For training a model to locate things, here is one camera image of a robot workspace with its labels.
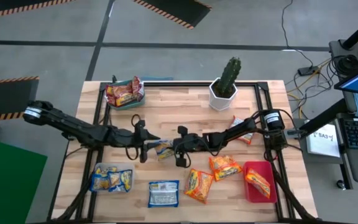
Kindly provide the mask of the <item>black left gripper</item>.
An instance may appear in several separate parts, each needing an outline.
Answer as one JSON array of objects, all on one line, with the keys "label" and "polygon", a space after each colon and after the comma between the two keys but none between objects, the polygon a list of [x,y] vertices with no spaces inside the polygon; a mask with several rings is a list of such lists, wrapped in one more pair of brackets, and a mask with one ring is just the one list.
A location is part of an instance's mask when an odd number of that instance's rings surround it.
[{"label": "black left gripper", "polygon": [[[145,144],[146,140],[159,140],[158,136],[155,136],[144,129],[145,121],[140,119],[133,125],[134,131],[131,132],[127,129],[118,129],[116,132],[117,142],[121,147],[125,149],[128,159],[134,161],[139,157],[140,162],[147,160],[147,150],[156,148],[157,142],[150,142]],[[129,154],[129,148],[135,149],[135,156],[131,157]]]}]

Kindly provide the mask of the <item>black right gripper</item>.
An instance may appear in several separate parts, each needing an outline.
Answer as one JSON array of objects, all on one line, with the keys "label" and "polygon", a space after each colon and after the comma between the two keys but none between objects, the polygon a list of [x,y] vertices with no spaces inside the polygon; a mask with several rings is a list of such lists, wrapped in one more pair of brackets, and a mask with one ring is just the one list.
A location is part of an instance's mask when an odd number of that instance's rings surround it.
[{"label": "black right gripper", "polygon": [[189,168],[191,166],[189,153],[203,151],[204,140],[195,133],[189,133],[184,126],[178,127],[178,134],[181,137],[172,140],[172,154],[175,156],[177,167]]}]

